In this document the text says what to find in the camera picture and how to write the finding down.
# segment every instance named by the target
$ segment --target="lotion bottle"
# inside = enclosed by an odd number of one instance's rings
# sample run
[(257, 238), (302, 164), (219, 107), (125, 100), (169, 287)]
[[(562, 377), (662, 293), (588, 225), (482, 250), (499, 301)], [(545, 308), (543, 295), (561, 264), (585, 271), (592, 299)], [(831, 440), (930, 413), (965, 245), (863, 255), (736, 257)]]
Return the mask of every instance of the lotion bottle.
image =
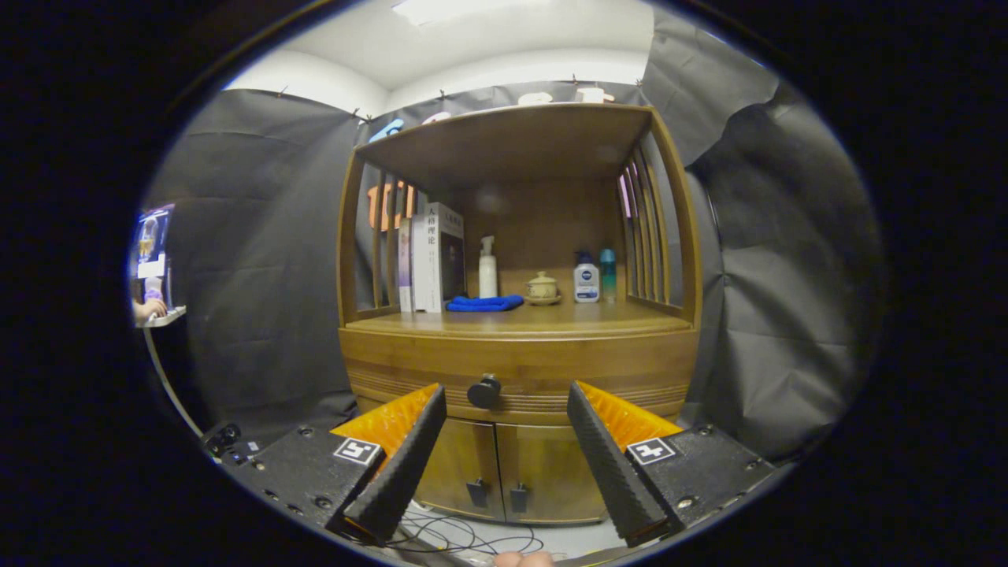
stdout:
[(590, 252), (578, 252), (578, 267), (574, 268), (574, 301), (594, 304), (599, 301), (599, 268), (592, 263)]
[(497, 297), (497, 258), (491, 253), (493, 236), (484, 236), (483, 250), (480, 251), (480, 299)]

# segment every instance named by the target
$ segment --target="white wall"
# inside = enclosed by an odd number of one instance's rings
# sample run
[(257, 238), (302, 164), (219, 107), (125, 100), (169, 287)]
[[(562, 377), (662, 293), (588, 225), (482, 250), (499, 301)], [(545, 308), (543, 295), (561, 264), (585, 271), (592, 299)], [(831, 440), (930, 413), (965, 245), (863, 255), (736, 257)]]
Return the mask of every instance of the white wall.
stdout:
[(549, 49), (524, 51), (462, 65), (409, 85), (388, 95), (385, 112), (446, 94), (461, 93), (532, 81), (605, 81), (633, 85), (644, 76), (647, 51), (613, 49)]
[(347, 112), (360, 108), (360, 116), (383, 114), (388, 98), (388, 91), (359, 73), (289, 49), (276, 49), (266, 54), (224, 88), (228, 89), (283, 91)]
[(473, 89), (532, 81), (604, 81), (634, 84), (644, 76), (646, 51), (549, 49), (467, 64), (389, 93), (367, 77), (327, 60), (277, 49), (246, 69), (225, 90), (258, 89), (319, 101), (358, 115), (380, 116), (417, 102)]

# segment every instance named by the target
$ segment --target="wooden shelf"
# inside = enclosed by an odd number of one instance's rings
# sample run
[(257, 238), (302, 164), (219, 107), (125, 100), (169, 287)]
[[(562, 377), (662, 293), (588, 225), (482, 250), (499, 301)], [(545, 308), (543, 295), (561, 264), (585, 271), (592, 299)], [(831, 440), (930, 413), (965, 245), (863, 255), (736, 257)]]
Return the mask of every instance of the wooden shelf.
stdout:
[(356, 152), (431, 194), (555, 179), (615, 180), (651, 116), (649, 108), (617, 104), (511, 107), (410, 128)]
[(557, 305), (524, 304), (501, 313), (395, 313), (355, 321), (347, 328), (397, 335), (534, 340), (667, 333), (691, 327), (682, 319), (634, 303), (576, 304), (564, 298)]

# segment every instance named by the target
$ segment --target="spray bottle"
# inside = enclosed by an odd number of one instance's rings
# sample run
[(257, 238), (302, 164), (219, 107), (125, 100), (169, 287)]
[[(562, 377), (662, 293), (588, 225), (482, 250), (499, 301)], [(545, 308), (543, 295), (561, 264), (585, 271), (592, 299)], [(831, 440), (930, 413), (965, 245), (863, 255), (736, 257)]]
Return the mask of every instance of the spray bottle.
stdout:
[(490, 251), (494, 245), (493, 236), (484, 236), (483, 250), (480, 251), (480, 298), (497, 297), (497, 258)]

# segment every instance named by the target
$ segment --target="cabinet door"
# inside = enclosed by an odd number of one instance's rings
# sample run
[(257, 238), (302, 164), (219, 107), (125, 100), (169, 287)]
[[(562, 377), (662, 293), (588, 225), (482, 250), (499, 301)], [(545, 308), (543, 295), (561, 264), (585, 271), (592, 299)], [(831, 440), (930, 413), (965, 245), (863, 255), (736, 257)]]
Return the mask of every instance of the cabinet door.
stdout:
[[(477, 492), (475, 498), (471, 491)], [(454, 513), (503, 521), (494, 426), (453, 418), (445, 420), (413, 497), (420, 503)]]
[[(571, 427), (497, 424), (497, 454), (508, 522), (593, 522), (606, 514)], [(524, 486), (524, 512), (521, 492)]]

